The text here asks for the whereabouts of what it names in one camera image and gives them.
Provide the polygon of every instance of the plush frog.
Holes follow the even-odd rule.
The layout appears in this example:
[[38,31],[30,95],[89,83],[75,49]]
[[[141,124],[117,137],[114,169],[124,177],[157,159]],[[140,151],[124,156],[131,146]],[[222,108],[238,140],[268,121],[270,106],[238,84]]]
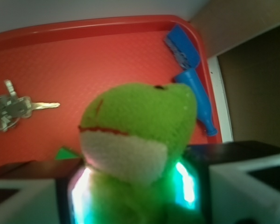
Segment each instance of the plush frog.
[[176,203],[174,175],[196,123],[196,100],[183,84],[124,84],[98,96],[80,124],[92,172],[88,222],[199,224]]

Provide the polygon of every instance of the red tray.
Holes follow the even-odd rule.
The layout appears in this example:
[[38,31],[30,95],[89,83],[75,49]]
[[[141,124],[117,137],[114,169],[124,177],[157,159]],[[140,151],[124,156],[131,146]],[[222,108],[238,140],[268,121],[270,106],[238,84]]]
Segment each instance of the red tray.
[[0,133],[0,165],[55,157],[61,146],[79,152],[78,124],[86,106],[110,87],[129,83],[167,84],[182,72],[163,39],[179,24],[200,53],[197,73],[210,97],[219,133],[207,137],[197,123],[191,144],[222,142],[203,44],[176,16],[135,16],[41,25],[0,34],[0,95],[10,79],[18,96],[60,102],[34,111],[15,129]]

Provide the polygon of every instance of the plush toy head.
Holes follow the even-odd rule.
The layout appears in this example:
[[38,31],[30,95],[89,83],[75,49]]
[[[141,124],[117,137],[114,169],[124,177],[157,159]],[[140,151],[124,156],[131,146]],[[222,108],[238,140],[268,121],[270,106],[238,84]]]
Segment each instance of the plush toy head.
[[196,122],[183,84],[125,84],[98,96],[80,124],[87,163],[121,181],[149,185],[180,159]]

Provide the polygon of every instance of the wall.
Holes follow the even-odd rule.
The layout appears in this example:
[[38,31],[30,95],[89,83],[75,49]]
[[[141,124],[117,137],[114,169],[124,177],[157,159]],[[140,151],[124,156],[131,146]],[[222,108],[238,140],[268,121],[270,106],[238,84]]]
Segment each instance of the wall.
[[280,147],[280,26],[218,57],[233,139]]
[[189,20],[209,0],[0,0],[0,32],[93,18],[173,14]]
[[191,23],[217,56],[280,25],[280,0],[211,0]]

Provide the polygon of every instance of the keys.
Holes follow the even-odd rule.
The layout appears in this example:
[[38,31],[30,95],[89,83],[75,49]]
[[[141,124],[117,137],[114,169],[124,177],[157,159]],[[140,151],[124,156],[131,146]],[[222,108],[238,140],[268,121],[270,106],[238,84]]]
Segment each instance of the keys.
[[22,118],[30,118],[33,110],[44,110],[60,106],[60,103],[32,103],[30,97],[23,97],[23,101],[27,107],[27,111],[21,116]]
[[4,81],[9,95],[0,96],[0,131],[14,127],[20,118],[29,118],[33,110],[57,108],[60,103],[33,103],[30,97],[18,98],[10,80]]

